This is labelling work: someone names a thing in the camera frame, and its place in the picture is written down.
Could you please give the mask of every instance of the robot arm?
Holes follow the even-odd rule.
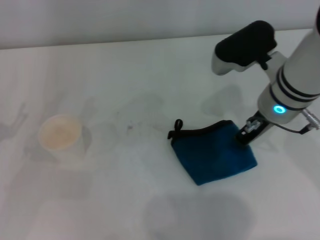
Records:
[[[274,34],[271,25],[256,21],[218,43],[213,54],[212,71],[217,75],[231,70],[243,72],[258,63],[270,79],[258,98],[257,113],[236,135],[244,145],[273,125],[289,123],[300,113],[309,124],[291,132],[304,134],[320,128],[320,120],[307,110],[320,96],[320,10],[313,30],[288,59],[280,52],[269,55],[277,46]]]

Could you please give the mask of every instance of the black stripe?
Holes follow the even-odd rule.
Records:
[[[301,91],[298,91],[297,89],[295,89],[293,86],[291,86],[289,84],[289,82],[287,81],[286,77],[285,77],[285,74],[284,74],[284,67],[282,66],[282,71],[281,71],[281,78],[282,78],[282,81],[284,83],[284,85],[293,93],[297,94],[297,95],[300,95],[301,97],[305,97],[305,98],[314,98],[314,97],[318,97],[320,96],[320,93],[318,94],[306,94],[306,93],[303,93]]]
[[[283,107],[285,107],[286,109],[292,110],[292,111],[301,111],[301,110],[305,109],[305,107],[295,108],[295,107],[291,107],[291,106],[288,106],[288,105],[283,104],[281,101],[279,101],[278,98],[276,98],[274,92],[272,91],[271,85],[270,85],[269,90],[270,90],[270,95],[271,95],[271,97],[273,98],[273,100],[274,100],[277,104],[279,104],[280,106],[283,106]]]
[[[289,93],[285,88],[284,86],[282,86],[282,83],[280,81],[280,70],[281,68],[279,69],[279,71],[277,72],[276,74],[276,81],[279,85],[279,88],[281,89],[281,91],[288,97],[288,98],[291,98],[292,100],[295,100],[297,102],[302,102],[302,103],[308,103],[308,102],[311,102],[313,100],[315,100],[316,98],[311,98],[311,99],[303,99],[303,98],[300,98],[300,97],[297,97],[297,96],[294,96],[292,95],[291,93]]]

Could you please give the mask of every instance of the white surface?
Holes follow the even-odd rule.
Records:
[[[289,56],[306,32],[277,32],[278,50]],[[257,167],[201,187],[166,139],[177,118],[242,127],[257,110],[269,82],[259,66],[211,72],[223,38],[0,51],[0,239],[318,240],[320,132],[273,128],[252,144]],[[81,169],[37,144],[59,113],[87,126]]]
[[[1,0],[0,49],[229,34],[314,24],[319,0]]]

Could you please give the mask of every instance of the cable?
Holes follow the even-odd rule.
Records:
[[[267,122],[268,124],[275,125],[275,126],[277,126],[278,128],[281,128],[281,129],[283,129],[283,130],[286,130],[286,131],[291,132],[291,133],[294,133],[294,134],[304,134],[304,133],[305,133],[305,132],[302,133],[302,129],[301,129],[300,131],[292,130],[292,129],[290,129],[290,128],[286,128],[286,127],[284,127],[284,126],[281,126],[280,124],[277,124],[277,123],[275,123],[275,122],[269,121],[269,120],[267,120],[267,119],[265,119],[265,118],[263,118],[263,117],[252,116],[252,117],[249,117],[249,118],[248,118],[248,121],[251,121],[251,120],[264,121],[264,122]]]

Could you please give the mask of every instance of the white table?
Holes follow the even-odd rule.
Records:
[[[306,32],[277,32],[278,50],[289,56]],[[225,37],[0,51],[0,239],[320,239],[320,132],[274,127],[251,145],[257,167],[201,187],[166,139],[177,118],[242,127],[256,112],[269,81],[258,65],[211,72]],[[58,113],[87,127],[81,168],[37,144]]]

